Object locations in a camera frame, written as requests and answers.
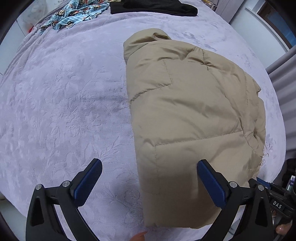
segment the bed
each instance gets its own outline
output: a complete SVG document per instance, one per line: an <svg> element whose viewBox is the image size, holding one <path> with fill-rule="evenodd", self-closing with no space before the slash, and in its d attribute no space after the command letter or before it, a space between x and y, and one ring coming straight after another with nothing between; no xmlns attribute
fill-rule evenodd
<svg viewBox="0 0 296 241"><path fill-rule="evenodd" d="M259 177L271 182L278 175L285 158L285 129L263 65L209 7L199 0L182 2L196 6L198 16L111 15L107 9L97 19L70 29L48 28L40 36L43 20L26 36L0 79L0 191L24 216L36 184L60 185L99 158L103 173L79 210L101 241L129 240L145 230L148 241L196 240L209 228L144 227L123 42L148 28L160 28L172 39L218 53L256 80L266 110Z"/></svg>

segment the black folded garment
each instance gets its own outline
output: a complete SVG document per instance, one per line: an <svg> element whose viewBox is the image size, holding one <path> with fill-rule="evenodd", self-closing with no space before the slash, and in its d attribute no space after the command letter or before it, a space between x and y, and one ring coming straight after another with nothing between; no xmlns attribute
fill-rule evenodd
<svg viewBox="0 0 296 241"><path fill-rule="evenodd" d="M197 8L179 0L125 0L110 3L111 14L122 12L158 12L195 17Z"/></svg>

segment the window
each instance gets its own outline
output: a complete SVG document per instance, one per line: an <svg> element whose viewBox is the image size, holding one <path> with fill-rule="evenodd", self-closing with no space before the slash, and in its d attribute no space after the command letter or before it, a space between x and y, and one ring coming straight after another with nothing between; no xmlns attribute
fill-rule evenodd
<svg viewBox="0 0 296 241"><path fill-rule="evenodd" d="M275 32L277 32L289 49L296 45L296 37L285 20L267 2L263 4L258 15L262 17L275 30Z"/></svg>

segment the plastic bag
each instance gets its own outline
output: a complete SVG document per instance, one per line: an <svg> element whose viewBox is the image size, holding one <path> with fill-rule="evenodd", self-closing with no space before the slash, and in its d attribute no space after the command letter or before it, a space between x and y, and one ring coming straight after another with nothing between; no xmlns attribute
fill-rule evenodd
<svg viewBox="0 0 296 241"><path fill-rule="evenodd" d="M35 0L24 12L18 17L19 24L24 35L31 32L35 24L46 14L46 0Z"/></svg>

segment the beige puffer jacket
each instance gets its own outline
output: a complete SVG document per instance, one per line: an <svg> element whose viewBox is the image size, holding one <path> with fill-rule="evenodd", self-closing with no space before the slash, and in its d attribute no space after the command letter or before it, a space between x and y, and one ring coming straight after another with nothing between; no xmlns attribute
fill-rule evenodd
<svg viewBox="0 0 296 241"><path fill-rule="evenodd" d="M145 225L211 224L220 209L197 162L248 185L265 141L260 87L228 59L160 29L131 36L124 59Z"/></svg>

